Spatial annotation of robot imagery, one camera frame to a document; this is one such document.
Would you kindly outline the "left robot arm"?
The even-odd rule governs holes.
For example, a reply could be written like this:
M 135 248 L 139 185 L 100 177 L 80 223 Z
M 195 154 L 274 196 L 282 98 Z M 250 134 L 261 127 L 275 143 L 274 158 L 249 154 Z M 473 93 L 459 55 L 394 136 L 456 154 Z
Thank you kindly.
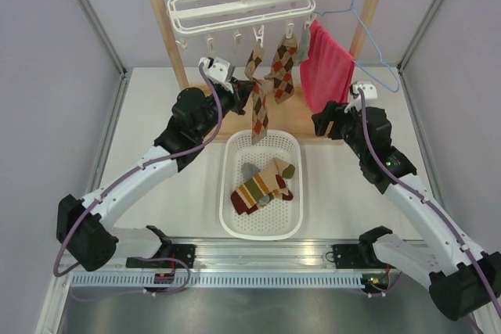
M 210 84 L 211 95 L 199 88 L 179 92 L 165 130 L 139 161 L 117 180 L 80 199 L 68 195 L 58 206 L 56 238 L 61 247 L 53 274 L 63 275 L 64 252 L 86 271 L 114 258 L 147 261 L 162 268 L 171 259 L 171 241 L 158 228 L 116 228 L 117 220 L 147 192 L 182 171 L 218 134 L 229 112 L 241 114 L 254 88 L 251 81 L 231 79 L 233 90 Z

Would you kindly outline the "beige striped sock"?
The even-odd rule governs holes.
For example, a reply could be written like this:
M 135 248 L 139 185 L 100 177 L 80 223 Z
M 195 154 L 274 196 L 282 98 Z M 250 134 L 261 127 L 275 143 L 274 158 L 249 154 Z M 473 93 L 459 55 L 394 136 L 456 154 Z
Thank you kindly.
M 231 196 L 231 203 L 238 215 L 252 214 L 258 209 L 258 200 L 277 187 L 276 175 L 281 176 L 287 184 L 295 174 L 296 168 L 293 164 L 280 158 L 272 158 L 269 165 L 252 179 L 245 181 L 236 188 Z
M 291 201 L 294 198 L 294 195 L 287 187 L 287 184 L 284 181 L 284 179 L 278 174 L 276 175 L 276 183 L 277 187 L 274 188 L 269 193 L 270 199 L 281 199 L 284 201 Z

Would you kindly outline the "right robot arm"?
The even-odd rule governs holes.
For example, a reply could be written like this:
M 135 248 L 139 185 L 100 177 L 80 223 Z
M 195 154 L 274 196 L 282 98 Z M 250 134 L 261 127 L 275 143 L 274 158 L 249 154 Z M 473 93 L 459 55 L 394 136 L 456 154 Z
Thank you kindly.
M 359 158 L 362 176 L 393 203 L 427 244 L 424 253 L 380 226 L 359 237 L 358 258 L 368 267 L 389 264 L 429 293 L 451 321 L 500 303 L 500 253 L 487 253 L 429 195 L 415 166 L 392 144 L 381 108 L 329 102 L 312 116 L 317 136 L 344 141 Z

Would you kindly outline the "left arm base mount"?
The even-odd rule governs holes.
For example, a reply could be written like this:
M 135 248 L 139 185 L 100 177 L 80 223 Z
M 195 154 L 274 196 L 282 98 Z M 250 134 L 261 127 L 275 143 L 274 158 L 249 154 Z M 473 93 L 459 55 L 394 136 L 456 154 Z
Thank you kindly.
M 193 244 L 173 243 L 159 228 L 147 225 L 148 234 L 155 235 L 160 245 L 151 257 L 128 257 L 126 268 L 129 269 L 171 269 L 174 271 L 182 265 L 192 268 L 196 256 L 196 247 Z

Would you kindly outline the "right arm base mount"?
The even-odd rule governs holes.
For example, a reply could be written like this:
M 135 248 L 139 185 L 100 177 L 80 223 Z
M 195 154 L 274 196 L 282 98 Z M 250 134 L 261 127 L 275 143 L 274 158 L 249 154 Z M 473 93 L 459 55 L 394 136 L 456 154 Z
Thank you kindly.
M 373 245 L 385 235 L 392 235 L 393 231 L 379 226 L 364 232 L 359 236 L 357 243 L 338 243 L 331 246 L 331 251 L 325 254 L 328 262 L 336 269 L 377 269 L 381 273 L 377 276 L 362 277 L 362 288 L 359 293 L 373 297 L 386 297 L 399 282 L 401 272 L 393 273 L 392 265 L 377 259 Z

